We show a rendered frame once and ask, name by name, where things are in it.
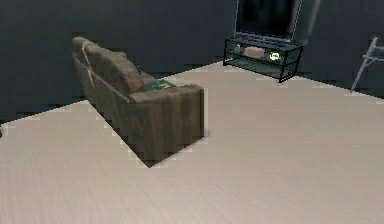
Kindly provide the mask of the pink box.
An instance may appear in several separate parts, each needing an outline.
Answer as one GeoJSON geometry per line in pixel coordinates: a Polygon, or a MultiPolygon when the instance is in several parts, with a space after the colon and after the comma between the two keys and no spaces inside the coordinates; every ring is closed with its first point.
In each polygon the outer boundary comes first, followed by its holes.
{"type": "Polygon", "coordinates": [[[251,58],[261,58],[265,54],[265,50],[259,47],[246,47],[244,49],[244,55],[251,58]]]}

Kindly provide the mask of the black glass television stand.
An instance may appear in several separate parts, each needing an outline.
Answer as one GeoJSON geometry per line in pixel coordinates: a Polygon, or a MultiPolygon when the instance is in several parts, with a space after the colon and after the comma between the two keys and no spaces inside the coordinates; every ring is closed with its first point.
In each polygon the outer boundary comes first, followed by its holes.
{"type": "Polygon", "coordinates": [[[294,77],[298,71],[303,47],[291,43],[252,40],[250,38],[228,38],[224,42],[223,65],[231,65],[277,79],[279,83],[294,77]],[[265,50],[263,57],[255,59],[244,55],[246,47],[265,50]],[[271,52],[280,54],[281,59],[272,61],[271,52]]]}

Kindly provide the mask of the brown sofa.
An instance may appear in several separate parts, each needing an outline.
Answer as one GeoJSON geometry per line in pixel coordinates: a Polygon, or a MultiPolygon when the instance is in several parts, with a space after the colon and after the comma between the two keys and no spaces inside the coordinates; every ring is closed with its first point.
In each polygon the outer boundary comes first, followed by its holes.
{"type": "Polygon", "coordinates": [[[114,52],[84,38],[71,40],[84,94],[148,167],[205,136],[204,89],[196,84],[150,89],[157,80],[114,52]]]}

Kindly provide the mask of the grey metal stand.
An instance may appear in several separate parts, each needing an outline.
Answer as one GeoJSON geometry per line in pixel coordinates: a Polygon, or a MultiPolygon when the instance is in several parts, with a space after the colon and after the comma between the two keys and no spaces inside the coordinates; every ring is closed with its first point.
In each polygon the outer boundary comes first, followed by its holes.
{"type": "Polygon", "coordinates": [[[384,62],[384,46],[379,46],[377,44],[378,38],[374,37],[366,51],[366,53],[362,56],[362,63],[357,72],[356,77],[352,83],[350,88],[350,92],[353,92],[360,81],[362,73],[366,67],[371,65],[374,62],[384,62]]]}

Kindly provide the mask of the green cushion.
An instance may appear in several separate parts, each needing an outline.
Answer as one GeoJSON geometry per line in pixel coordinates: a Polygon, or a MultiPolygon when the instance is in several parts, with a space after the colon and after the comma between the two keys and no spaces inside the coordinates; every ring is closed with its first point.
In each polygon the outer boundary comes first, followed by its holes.
{"type": "Polygon", "coordinates": [[[154,80],[148,84],[144,85],[145,91],[152,91],[152,90],[161,90],[161,89],[167,89],[174,87],[173,83],[168,82],[167,80],[154,80]]]}

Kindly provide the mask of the black television set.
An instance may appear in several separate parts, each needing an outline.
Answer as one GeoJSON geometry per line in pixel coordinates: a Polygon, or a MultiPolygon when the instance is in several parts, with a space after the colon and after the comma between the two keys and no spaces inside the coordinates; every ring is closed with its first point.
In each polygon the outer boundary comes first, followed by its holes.
{"type": "Polygon", "coordinates": [[[235,36],[292,40],[303,0],[237,0],[235,36]]]}

